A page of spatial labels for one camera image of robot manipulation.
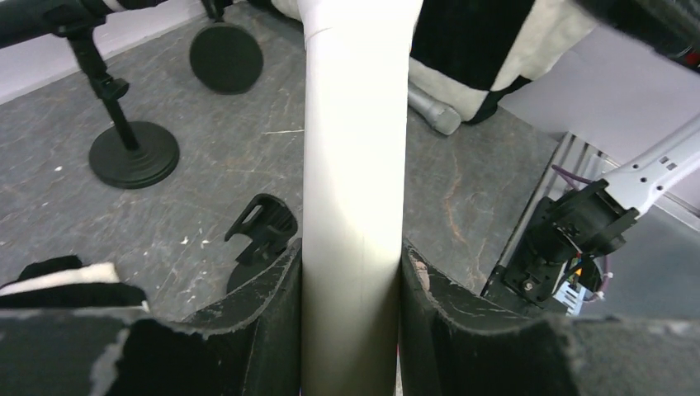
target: white wall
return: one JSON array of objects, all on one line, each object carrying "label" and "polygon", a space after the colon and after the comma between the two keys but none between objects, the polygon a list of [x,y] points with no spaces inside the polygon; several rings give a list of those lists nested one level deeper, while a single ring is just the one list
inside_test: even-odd
[{"label": "white wall", "polygon": [[[120,12],[95,30],[105,57],[118,54],[204,13],[199,0],[169,0],[155,8]],[[78,70],[66,40],[45,35],[0,49],[0,103],[10,101]]]},{"label": "white wall", "polygon": [[[700,112],[700,74],[598,27],[500,104],[546,132],[570,130],[624,163]],[[700,172],[672,192],[700,208]]]}]

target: black mount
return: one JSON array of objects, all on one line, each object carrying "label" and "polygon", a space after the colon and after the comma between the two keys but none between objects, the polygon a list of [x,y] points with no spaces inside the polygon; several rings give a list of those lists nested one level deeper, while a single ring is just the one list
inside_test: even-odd
[{"label": "black mount", "polygon": [[636,223],[637,210],[624,210],[608,193],[605,180],[559,200],[542,198],[506,267],[496,266],[481,296],[525,316],[565,312],[551,297],[577,271],[578,282],[597,290],[594,258],[622,247],[622,233]]},{"label": "black mount", "polygon": [[95,26],[64,28],[56,33],[68,39],[78,65],[114,122],[92,144],[90,168],[109,186],[125,189],[152,186],[175,170],[180,148],[175,137],[162,126],[126,120],[118,100],[129,90],[129,83],[106,72],[105,61],[92,38]]},{"label": "black mount", "polygon": [[264,271],[285,251],[299,225],[283,200],[269,194],[258,194],[231,226],[224,241],[235,234],[248,236],[251,243],[236,257],[238,265],[229,278],[226,292],[236,290]]},{"label": "black mount", "polygon": [[190,45],[195,77],[211,91],[233,95],[247,92],[263,72],[263,52],[242,27],[224,21],[224,5],[201,0],[214,22],[200,30]]}]

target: cardboard tube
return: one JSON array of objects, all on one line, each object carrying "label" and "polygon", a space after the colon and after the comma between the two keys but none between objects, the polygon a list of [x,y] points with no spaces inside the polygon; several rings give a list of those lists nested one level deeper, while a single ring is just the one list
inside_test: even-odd
[{"label": "cardboard tube", "polygon": [[394,392],[409,48],[421,0],[300,0],[302,393]]}]

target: black round base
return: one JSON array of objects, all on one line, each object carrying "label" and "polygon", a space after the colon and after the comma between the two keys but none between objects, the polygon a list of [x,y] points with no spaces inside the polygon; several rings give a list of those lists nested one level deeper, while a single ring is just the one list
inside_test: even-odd
[{"label": "black round base", "polygon": [[263,72],[263,52],[247,31],[216,22],[192,40],[190,66],[211,91],[226,95],[244,93]]},{"label": "black round base", "polygon": [[108,186],[134,190],[168,177],[180,160],[180,148],[175,137],[160,125],[144,121],[129,124],[140,148],[127,150],[111,127],[92,143],[90,168]]}]

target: marbled gray floor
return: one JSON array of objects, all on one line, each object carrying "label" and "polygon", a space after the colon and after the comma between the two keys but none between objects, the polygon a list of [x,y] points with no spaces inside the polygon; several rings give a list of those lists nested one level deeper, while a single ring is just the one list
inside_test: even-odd
[{"label": "marbled gray floor", "polygon": [[[0,282],[75,253],[113,261],[156,315],[180,319],[223,294],[243,246],[223,234],[255,194],[280,196],[300,215],[302,35],[247,4],[226,19],[248,29],[265,56],[244,95],[216,95],[192,76],[187,50],[204,19],[108,61],[132,84],[127,116],[163,125],[181,145],[177,170],[157,186],[120,191],[91,174],[90,144],[110,121],[82,74],[0,106]],[[406,235],[479,291],[554,148],[504,111],[450,138],[410,112]]]}]

